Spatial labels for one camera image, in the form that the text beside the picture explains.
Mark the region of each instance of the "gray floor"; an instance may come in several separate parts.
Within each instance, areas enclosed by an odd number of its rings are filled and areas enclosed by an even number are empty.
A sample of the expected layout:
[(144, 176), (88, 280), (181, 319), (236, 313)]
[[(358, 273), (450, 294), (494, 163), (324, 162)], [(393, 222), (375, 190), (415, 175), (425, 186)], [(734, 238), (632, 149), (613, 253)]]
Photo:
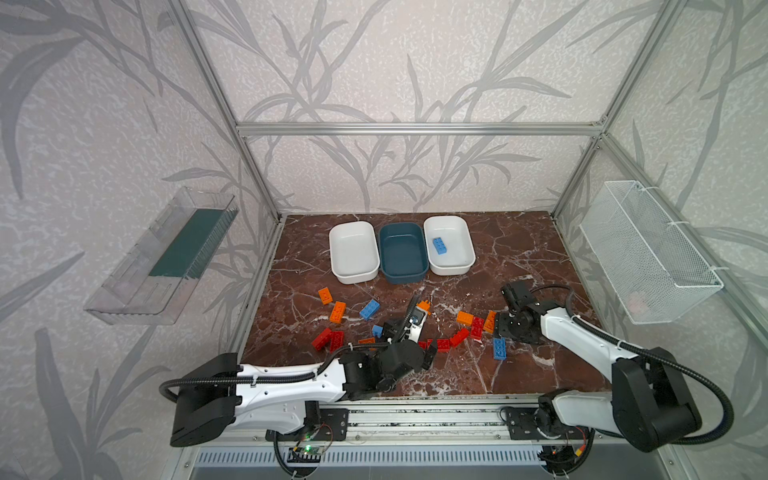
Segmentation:
[[(600, 478), (625, 480), (668, 480), (659, 455), (642, 453), (629, 445), (596, 445), (585, 463), (569, 475), (573, 480)], [(380, 480), (545, 480), (552, 478), (539, 467), (365, 467), (321, 468), (312, 480), (339, 480), (339, 478), (367, 478)], [(196, 468), (191, 480), (254, 480), (255, 478), (289, 478), (279, 467), (275, 468)]]

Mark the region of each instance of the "blue lego brick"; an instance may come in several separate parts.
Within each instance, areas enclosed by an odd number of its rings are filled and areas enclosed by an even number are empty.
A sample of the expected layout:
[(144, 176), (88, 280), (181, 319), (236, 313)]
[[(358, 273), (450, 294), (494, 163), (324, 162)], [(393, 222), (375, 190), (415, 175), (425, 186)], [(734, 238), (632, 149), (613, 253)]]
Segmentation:
[(442, 242), (442, 238), (437, 237), (432, 239), (432, 244), (435, 245), (435, 250), (437, 250), (438, 255), (442, 255), (445, 252), (448, 251), (447, 248), (445, 248), (445, 244)]
[(374, 313), (379, 311), (379, 302), (371, 300), (366, 305), (366, 308), (360, 310), (360, 316), (366, 320), (370, 320)]
[(494, 360), (506, 360), (507, 359), (507, 343), (504, 339), (493, 339), (493, 359)]

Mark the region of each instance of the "wall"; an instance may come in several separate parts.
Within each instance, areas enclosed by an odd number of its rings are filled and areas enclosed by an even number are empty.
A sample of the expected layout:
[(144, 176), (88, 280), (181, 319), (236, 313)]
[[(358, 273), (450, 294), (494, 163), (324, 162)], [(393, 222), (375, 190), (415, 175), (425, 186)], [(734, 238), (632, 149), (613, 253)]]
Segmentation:
[[(661, 1), (188, 3), (238, 121), (590, 122)], [(251, 139), (295, 212), (544, 210), (585, 143)]]
[[(0, 478), (158, 478), (274, 224), (164, 2), (0, 4)], [(182, 185), (240, 206), (173, 326), (83, 311)]]
[[(766, 305), (768, 2), (689, 1), (611, 129), (664, 195)], [(606, 180), (623, 180), (596, 156), (558, 218), (603, 325), (662, 346), (730, 395), (736, 422), (716, 442), (686, 447), (702, 479), (757, 479), (768, 468), (768, 356), (715, 295), (672, 323), (637, 326), (624, 313), (578, 225)], [(714, 397), (692, 385), (704, 428)]]

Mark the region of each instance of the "dark blue tray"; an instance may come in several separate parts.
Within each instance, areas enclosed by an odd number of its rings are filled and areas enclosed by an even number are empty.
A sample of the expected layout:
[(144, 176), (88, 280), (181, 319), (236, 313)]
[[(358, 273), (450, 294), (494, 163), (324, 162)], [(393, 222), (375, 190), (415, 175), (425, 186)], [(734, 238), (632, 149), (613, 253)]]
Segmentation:
[(379, 230), (381, 270), (394, 285), (419, 282), (429, 270), (424, 231), (413, 222), (390, 223)]

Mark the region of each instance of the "vertical metal post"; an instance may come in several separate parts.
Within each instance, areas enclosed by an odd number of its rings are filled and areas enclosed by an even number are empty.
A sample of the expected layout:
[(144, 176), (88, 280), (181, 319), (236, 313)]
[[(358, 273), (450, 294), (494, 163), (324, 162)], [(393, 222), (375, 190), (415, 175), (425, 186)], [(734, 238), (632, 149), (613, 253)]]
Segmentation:
[(210, 59), (208, 58), (203, 43), (200, 40), (200, 36), (197, 34), (197, 30), (194, 27), (192, 14), (190, 13), (189, 8), (187, 8), (184, 0), (167, 0), (167, 3), (170, 6), (171, 17), (179, 28), (181, 37), (190, 49), (195, 64), (197, 64), (197, 68), (203, 75), (203, 79), (205, 80), (210, 94), (214, 97), (214, 103), (216, 103), (219, 108), (219, 112), (224, 119), (226, 128), (235, 143), (235, 148), (240, 152), (240, 158), (245, 163), (246, 169), (253, 178), (253, 181), (256, 182), (259, 193), (261, 193), (272, 218), (275, 220), (275, 223), (277, 223), (280, 221), (280, 212), (277, 209), (275, 200), (272, 198), (272, 195), (270, 195), (269, 189), (266, 187), (266, 183), (259, 171), (255, 159), (253, 158), (253, 154), (248, 148), (248, 145), (246, 145), (245, 140), (237, 132), (237, 120), (232, 113), (227, 98), (224, 96), (223, 89), (216, 78)]
[[(621, 80), (618, 90), (616, 90), (616, 94), (608, 105), (608, 109), (601, 118), (603, 133), (609, 131), (611, 125), (616, 121), (619, 112), (624, 107), (630, 94), (661, 49), (664, 39), (667, 38), (672, 27), (674, 27), (677, 18), (683, 11), (683, 7), (685, 7), (686, 1), (687, 0), (666, 0), (661, 6), (661, 9), (659, 9), (659, 13), (656, 15), (654, 23), (645, 35), (645, 40), (643, 40), (640, 50), (637, 51), (634, 60), (627, 69), (627, 73), (624, 74), (624, 78)], [(565, 204), (571, 199), (571, 196), (576, 191), (581, 179), (584, 178), (584, 175), (589, 171), (589, 165), (594, 158), (595, 148), (596, 144), (593, 138), (589, 148), (587, 148), (581, 155), (581, 159), (579, 159), (574, 173), (565, 185), (565, 189), (563, 189), (563, 194), (560, 196), (552, 210), (552, 216), (554, 218), (557, 218), (562, 213)]]

